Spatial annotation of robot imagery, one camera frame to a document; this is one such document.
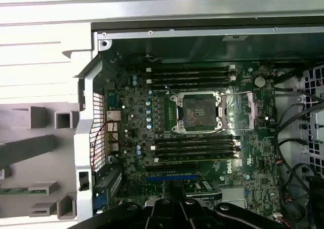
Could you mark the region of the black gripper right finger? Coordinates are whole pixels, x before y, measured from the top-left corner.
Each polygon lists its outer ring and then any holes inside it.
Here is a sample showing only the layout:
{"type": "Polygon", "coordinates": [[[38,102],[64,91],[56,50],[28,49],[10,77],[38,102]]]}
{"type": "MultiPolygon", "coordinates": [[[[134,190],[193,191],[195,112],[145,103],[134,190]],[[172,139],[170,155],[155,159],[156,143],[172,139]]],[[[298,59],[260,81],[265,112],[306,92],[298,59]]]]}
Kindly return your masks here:
{"type": "Polygon", "coordinates": [[[276,222],[231,203],[220,203],[212,210],[195,199],[176,202],[175,212],[183,228],[288,228],[284,222],[276,222]]]}

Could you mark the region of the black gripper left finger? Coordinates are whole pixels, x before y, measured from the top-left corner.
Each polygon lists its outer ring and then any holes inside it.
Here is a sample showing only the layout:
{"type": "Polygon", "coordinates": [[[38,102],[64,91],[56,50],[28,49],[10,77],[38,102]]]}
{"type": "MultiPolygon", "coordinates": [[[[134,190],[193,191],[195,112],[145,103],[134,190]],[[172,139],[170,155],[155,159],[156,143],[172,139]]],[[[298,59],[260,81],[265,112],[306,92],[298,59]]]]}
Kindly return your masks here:
{"type": "Polygon", "coordinates": [[[152,216],[158,200],[158,198],[149,199],[144,207],[134,202],[125,202],[71,228],[170,228],[169,219],[152,216]]]}

